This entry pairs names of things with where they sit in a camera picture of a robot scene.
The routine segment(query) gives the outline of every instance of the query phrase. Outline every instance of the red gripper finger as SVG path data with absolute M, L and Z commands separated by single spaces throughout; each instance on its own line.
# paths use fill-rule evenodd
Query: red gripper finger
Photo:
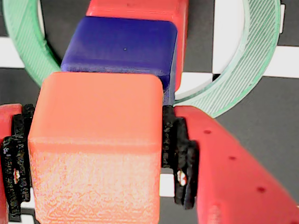
M 295 201 L 221 125 L 191 106 L 175 114 L 200 147 L 200 224 L 299 224 Z
M 12 119 L 13 115 L 22 112 L 21 104 L 10 104 L 0 106 L 0 145 L 2 145 L 3 139 L 10 136 L 12 133 Z M 8 223 L 8 209 L 4 191 L 2 172 L 0 172 L 0 224 Z

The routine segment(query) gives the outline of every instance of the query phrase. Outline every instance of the green ring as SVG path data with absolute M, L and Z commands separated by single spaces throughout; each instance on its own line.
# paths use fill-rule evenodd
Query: green ring
M 243 0 L 241 43 L 221 76 L 175 105 L 195 106 L 215 118 L 239 103 L 262 78 L 277 46 L 280 0 Z
M 222 75 L 205 89 L 175 105 L 195 106 L 215 118 L 240 102 L 259 82 L 273 57 L 280 27 L 280 0 L 243 0 L 245 24 L 241 43 Z M 45 41 L 37 0 L 3 0 L 4 18 L 25 69 L 41 86 L 60 66 Z

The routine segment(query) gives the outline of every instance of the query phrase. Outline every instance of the blue cube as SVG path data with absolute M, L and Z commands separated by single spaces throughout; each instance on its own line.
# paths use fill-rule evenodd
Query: blue cube
M 164 104 L 174 101 L 177 29 L 169 21 L 86 16 L 63 58 L 62 71 L 158 76 Z

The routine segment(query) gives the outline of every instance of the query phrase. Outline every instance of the orange cube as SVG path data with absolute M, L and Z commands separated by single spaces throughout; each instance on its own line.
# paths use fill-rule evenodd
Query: orange cube
M 28 137 L 37 220 L 157 224 L 162 102 L 154 75 L 50 75 Z

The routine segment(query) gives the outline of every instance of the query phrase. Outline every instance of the block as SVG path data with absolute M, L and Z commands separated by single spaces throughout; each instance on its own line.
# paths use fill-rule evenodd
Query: block
M 13 115 L 22 112 L 21 104 L 8 104 L 0 106 L 0 145 L 3 139 L 12 134 Z M 0 164 L 0 224 L 8 223 L 8 209 L 3 184 L 2 166 Z
M 184 67 L 188 30 L 189 0 L 91 0 L 87 16 L 170 21 L 178 30 L 175 91 L 179 89 Z
M 50 75 L 28 137 L 37 220 L 157 224 L 162 102 L 151 74 Z
M 163 83 L 165 100 L 173 104 L 176 38 L 177 29 L 169 21 L 85 17 L 71 39 L 61 70 L 154 74 Z

